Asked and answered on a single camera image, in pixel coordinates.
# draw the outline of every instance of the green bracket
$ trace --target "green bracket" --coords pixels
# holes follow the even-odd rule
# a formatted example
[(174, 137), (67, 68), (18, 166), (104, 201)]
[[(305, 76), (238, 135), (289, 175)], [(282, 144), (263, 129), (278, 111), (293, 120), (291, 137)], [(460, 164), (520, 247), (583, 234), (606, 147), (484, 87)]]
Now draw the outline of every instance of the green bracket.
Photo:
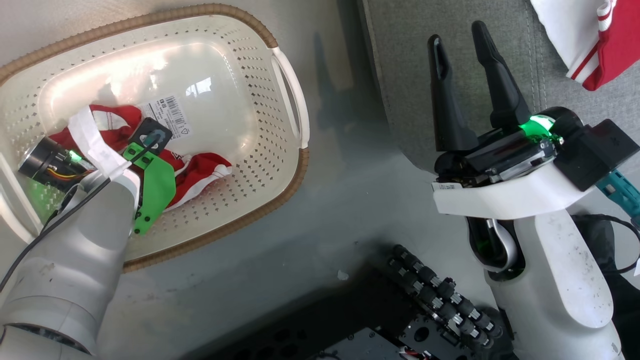
[[(122, 156), (131, 160), (142, 150), (142, 146), (130, 143)], [(147, 152), (134, 164), (145, 171), (145, 178), (142, 185), (142, 205), (136, 214), (133, 232), (144, 235), (175, 196), (175, 175), (173, 166), (151, 152)]]

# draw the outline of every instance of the yellow wire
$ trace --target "yellow wire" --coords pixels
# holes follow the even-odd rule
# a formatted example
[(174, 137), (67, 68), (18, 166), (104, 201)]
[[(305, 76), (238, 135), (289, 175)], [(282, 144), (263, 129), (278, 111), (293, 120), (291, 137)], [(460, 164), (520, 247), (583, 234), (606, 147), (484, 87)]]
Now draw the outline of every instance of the yellow wire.
[(62, 175), (62, 174), (59, 174), (59, 173), (55, 172), (52, 168), (48, 168), (47, 170), (51, 171), (54, 175), (60, 176), (60, 177), (64, 177), (65, 179), (69, 179), (71, 177), (77, 177), (78, 176), (78, 175)]

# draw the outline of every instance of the teal connector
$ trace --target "teal connector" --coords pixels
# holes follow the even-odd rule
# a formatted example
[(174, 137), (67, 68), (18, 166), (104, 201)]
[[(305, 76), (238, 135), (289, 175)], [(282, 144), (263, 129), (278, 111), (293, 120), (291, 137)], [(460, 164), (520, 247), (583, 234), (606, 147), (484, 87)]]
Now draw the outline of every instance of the teal connector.
[(613, 170), (596, 186), (609, 200), (618, 204), (631, 217), (633, 225), (640, 229), (640, 192), (620, 171)]

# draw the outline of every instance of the basket handle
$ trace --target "basket handle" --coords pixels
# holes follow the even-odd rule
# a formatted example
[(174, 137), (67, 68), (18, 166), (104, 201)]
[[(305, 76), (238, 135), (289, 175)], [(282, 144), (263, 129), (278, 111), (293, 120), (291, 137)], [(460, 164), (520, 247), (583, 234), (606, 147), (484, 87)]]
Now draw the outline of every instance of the basket handle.
[(296, 73), (293, 71), (293, 67), (291, 67), (289, 59), (287, 59), (279, 47), (274, 47), (271, 50), (273, 51), (273, 57), (271, 58), (272, 64), (274, 67), (279, 68), (282, 74), (284, 74), (287, 85), (289, 85), (289, 89), (293, 93), (292, 95), (296, 105), (296, 113), (298, 114), (297, 124), (291, 107), (291, 102), (289, 101), (287, 87), (284, 84), (280, 71), (276, 69), (276, 80), (278, 81), (278, 86), (282, 92), (282, 98), (284, 100), (285, 107), (287, 108), (289, 120), (291, 120), (291, 128), (293, 129), (293, 133), (296, 135), (296, 138), (300, 140), (300, 147), (302, 149), (306, 149), (309, 143), (309, 113), (307, 111), (305, 95), (302, 92), (302, 87), (300, 87), (300, 82), (298, 81)]

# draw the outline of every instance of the barcode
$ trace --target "barcode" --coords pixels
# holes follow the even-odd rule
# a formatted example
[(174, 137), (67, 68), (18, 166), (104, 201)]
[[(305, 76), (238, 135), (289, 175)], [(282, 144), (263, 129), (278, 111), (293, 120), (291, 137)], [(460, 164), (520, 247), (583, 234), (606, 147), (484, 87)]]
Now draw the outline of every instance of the barcode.
[(173, 122), (176, 123), (176, 125), (184, 124), (184, 115), (180, 110), (180, 106), (178, 105), (175, 96), (167, 97), (166, 104), (169, 106), (169, 112), (171, 113), (171, 119), (173, 119)]

